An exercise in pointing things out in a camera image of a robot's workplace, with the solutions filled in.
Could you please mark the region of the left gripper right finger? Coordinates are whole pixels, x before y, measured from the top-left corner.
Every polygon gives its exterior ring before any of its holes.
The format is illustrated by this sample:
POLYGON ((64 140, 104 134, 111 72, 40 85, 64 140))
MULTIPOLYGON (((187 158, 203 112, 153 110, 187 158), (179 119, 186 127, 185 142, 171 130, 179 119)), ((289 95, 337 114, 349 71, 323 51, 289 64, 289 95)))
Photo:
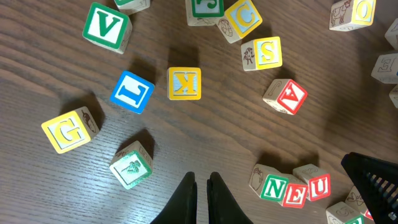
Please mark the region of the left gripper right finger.
POLYGON ((209 224, 253 224, 218 172, 211 173, 206 190, 209 224))

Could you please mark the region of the red I block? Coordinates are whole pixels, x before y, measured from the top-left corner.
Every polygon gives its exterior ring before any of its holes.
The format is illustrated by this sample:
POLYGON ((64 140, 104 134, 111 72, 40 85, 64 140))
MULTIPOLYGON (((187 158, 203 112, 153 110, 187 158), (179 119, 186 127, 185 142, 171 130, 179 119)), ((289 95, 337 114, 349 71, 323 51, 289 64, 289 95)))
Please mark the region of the red I block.
POLYGON ((361 194, 355 186, 353 186, 353 188, 350 190, 348 196, 345 199, 345 203, 353 209, 357 210, 364 217, 373 221, 370 211, 368 210, 361 194))

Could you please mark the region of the green N block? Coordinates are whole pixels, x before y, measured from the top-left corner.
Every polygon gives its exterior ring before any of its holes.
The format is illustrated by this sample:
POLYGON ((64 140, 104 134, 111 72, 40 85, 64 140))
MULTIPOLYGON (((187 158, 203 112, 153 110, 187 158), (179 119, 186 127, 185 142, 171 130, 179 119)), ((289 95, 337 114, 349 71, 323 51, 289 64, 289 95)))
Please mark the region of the green N block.
POLYGON ((255 164, 248 185, 264 200, 281 202, 284 199, 289 179, 277 169, 262 164, 255 164))

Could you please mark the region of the red U block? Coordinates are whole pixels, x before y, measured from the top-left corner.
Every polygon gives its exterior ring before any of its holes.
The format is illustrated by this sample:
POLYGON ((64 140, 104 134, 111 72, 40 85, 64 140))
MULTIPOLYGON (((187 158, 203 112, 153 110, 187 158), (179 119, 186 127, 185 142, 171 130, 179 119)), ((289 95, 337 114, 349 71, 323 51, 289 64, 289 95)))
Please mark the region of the red U block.
POLYGON ((308 185, 307 199, 311 202, 331 195, 331 178, 325 170, 307 164, 293 169, 293 175, 308 185))

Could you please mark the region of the green R block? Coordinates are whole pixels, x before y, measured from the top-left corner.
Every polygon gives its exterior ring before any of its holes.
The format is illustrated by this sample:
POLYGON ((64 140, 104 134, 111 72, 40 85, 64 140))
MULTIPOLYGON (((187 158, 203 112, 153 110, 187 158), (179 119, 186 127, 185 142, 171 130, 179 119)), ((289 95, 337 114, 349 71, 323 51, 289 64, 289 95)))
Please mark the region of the green R block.
POLYGON ((326 209, 327 224, 364 224, 364 218, 344 202, 338 202, 326 209))

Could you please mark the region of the red E block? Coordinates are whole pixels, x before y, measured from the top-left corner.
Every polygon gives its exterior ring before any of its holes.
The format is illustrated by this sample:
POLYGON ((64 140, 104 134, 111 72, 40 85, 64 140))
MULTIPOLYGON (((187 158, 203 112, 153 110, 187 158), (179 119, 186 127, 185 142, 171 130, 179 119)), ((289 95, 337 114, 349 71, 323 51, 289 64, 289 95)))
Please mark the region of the red E block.
POLYGON ((279 204, 282 207, 303 208, 307 199, 308 185, 292 174, 281 174, 281 176, 288 178, 289 183, 279 204))

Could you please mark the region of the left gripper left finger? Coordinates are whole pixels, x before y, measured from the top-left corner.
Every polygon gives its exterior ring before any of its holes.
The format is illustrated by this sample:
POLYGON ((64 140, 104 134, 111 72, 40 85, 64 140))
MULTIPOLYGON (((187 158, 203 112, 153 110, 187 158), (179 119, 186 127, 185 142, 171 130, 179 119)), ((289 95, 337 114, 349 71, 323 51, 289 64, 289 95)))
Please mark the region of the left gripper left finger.
POLYGON ((196 224, 197 183, 195 174, 187 172, 163 210, 150 224, 196 224))

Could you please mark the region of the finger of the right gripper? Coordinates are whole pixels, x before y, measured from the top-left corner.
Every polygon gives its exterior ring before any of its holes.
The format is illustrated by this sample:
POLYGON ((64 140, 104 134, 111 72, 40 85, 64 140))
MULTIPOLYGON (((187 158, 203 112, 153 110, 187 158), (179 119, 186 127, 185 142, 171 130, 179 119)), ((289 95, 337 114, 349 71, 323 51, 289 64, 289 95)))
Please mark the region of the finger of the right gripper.
POLYGON ((397 164, 351 152, 341 165, 375 223, 397 224, 397 164))

